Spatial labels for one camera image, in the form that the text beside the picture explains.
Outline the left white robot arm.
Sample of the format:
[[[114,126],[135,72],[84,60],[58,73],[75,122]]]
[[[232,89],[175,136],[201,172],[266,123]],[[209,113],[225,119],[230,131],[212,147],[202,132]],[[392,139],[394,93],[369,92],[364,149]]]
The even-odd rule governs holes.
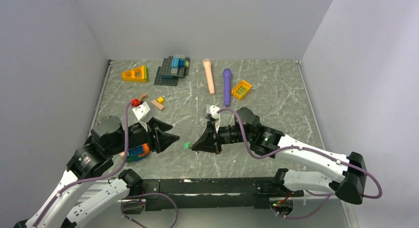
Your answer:
[[[123,127],[117,116],[102,117],[91,129],[84,146],[78,148],[66,165],[66,170],[48,200],[30,218],[19,221],[16,228],[81,228],[93,217],[118,200],[136,198],[151,190],[133,169],[115,169],[116,175],[94,196],[77,201],[97,181],[107,180],[104,173],[113,166],[113,156],[144,148],[145,152],[160,153],[180,139],[169,133],[172,125],[151,118],[144,129],[136,123]]]

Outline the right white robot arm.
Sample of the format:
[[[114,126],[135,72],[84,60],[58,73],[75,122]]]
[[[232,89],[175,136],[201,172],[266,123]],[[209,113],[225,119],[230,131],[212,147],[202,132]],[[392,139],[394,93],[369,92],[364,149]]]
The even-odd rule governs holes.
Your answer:
[[[305,144],[261,124],[260,117],[246,107],[235,111],[209,105],[205,115],[207,125],[191,150],[219,154],[223,145],[242,142],[254,159],[283,158],[309,168],[305,172],[278,169],[272,182],[278,196],[309,190],[332,194],[355,205],[362,204],[366,198],[367,171],[361,154],[330,153]]]

